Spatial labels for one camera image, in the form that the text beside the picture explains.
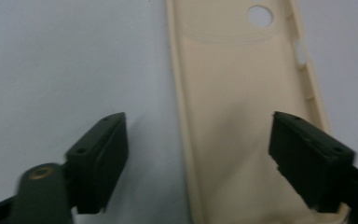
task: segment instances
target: phone case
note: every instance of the phone case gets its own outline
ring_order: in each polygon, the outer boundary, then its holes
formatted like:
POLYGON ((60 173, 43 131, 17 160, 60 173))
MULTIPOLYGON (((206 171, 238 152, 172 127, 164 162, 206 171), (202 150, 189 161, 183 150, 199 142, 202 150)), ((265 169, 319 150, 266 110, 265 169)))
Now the phone case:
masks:
POLYGON ((338 223, 311 212, 268 154, 274 111, 328 132, 296 1, 167 1, 194 223, 338 223), (272 18, 254 24, 252 10, 272 18))

